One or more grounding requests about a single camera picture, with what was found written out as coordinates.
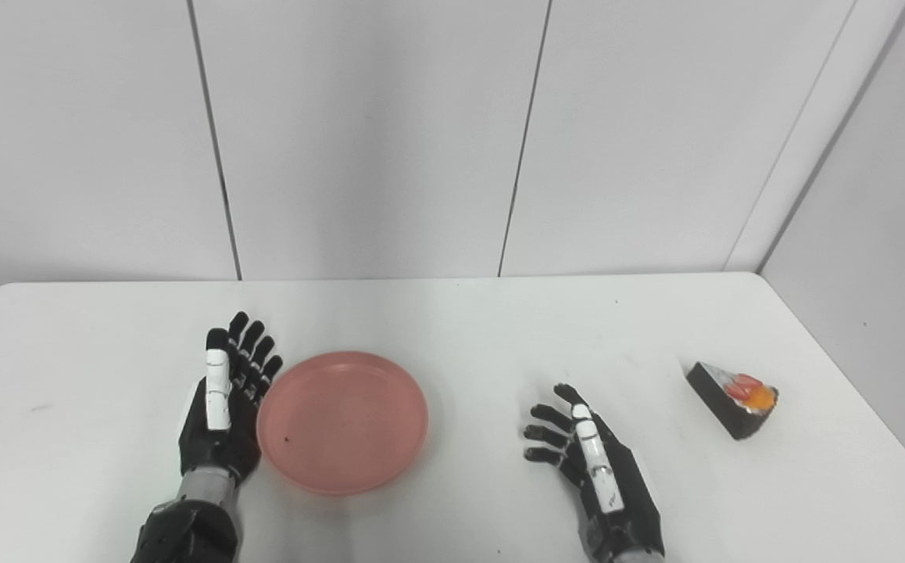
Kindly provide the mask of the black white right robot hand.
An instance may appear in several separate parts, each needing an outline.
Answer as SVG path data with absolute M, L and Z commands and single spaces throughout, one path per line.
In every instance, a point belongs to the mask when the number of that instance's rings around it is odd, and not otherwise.
M 664 562 L 662 519 L 637 456 L 587 400 L 566 382 L 553 392 L 570 412 L 538 403 L 538 424 L 524 428 L 532 442 L 524 459 L 553 466 L 578 492 L 585 523 L 582 544 L 592 562 Z

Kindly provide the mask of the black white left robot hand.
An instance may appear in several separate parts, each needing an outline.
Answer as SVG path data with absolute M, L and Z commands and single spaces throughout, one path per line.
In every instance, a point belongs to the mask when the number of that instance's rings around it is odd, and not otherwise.
M 274 347 L 266 325 L 245 311 L 207 332 L 206 373 L 178 439 L 182 475 L 218 467 L 241 485 L 256 470 L 262 459 L 257 414 L 284 364 Z

